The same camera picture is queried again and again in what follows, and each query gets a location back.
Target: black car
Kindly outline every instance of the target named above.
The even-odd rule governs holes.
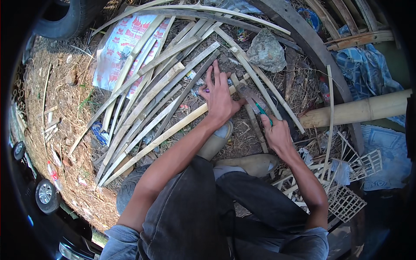
[[[18,197],[23,203],[29,224],[49,258],[97,260],[102,248],[91,242],[92,230],[87,221],[70,211],[55,186],[31,165],[21,141],[11,150]]]

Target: car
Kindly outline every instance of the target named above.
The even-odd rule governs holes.
[[[89,223],[71,212],[55,186],[32,166],[24,142],[16,143],[11,153],[19,197],[27,211],[26,221],[35,237],[47,247],[50,257],[99,259],[102,248],[91,241]]]
[[[107,0],[53,0],[34,28],[34,33],[52,40],[67,40],[89,28]]]

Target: plastic bottle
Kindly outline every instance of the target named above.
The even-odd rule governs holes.
[[[53,165],[51,163],[51,161],[48,161],[48,172],[49,172],[49,175],[52,177],[52,180],[53,180],[56,188],[59,191],[61,191],[63,189],[62,188],[62,183],[58,178],[58,171],[56,170],[55,165]]]
[[[330,106],[329,87],[325,83],[324,77],[320,76],[319,80],[319,89],[321,90],[322,99],[324,100],[325,106]]]

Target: blue patterned fabric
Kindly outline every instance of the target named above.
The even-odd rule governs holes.
[[[365,153],[380,148],[383,170],[364,179],[364,190],[403,188],[410,174],[405,134],[391,129],[361,125]]]
[[[354,100],[403,90],[403,87],[391,78],[384,55],[372,44],[331,53],[347,81]],[[389,119],[404,126],[405,115]]]

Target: tire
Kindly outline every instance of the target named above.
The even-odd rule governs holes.
[[[121,184],[120,190],[116,198],[116,207],[120,215],[126,208],[127,203],[129,203],[131,196],[133,195],[134,188],[136,187],[136,184],[139,182],[141,176],[149,166],[150,164],[146,164],[136,169],[135,171],[130,173]]]
[[[46,196],[49,199],[42,199],[42,202],[39,198],[39,195],[40,193],[45,193],[45,191]],[[61,195],[56,193],[55,186],[50,183],[49,180],[43,179],[36,187],[35,200],[39,209],[46,215],[50,215],[59,209],[59,204],[61,203]]]
[[[13,156],[17,161],[20,161],[25,156],[26,146],[23,141],[18,142],[13,146]]]
[[[34,32],[52,40],[67,40],[85,31],[107,0],[53,0]]]

